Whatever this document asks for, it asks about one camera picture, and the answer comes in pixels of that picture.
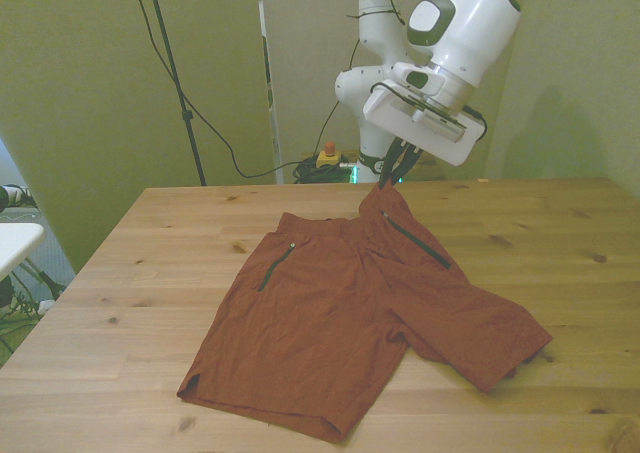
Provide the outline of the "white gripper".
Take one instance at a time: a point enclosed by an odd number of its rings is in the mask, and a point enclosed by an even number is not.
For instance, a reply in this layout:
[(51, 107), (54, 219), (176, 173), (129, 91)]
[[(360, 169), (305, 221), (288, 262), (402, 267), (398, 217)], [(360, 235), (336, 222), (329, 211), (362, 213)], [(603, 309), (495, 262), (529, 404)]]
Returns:
[[(381, 188), (391, 175), (395, 185), (414, 167), (418, 148), (453, 166), (461, 165), (486, 130), (474, 115), (441, 111), (396, 82), (375, 83), (363, 113), (370, 123), (401, 138), (392, 141), (384, 157)], [(403, 153), (403, 140), (412, 145), (394, 169)]]

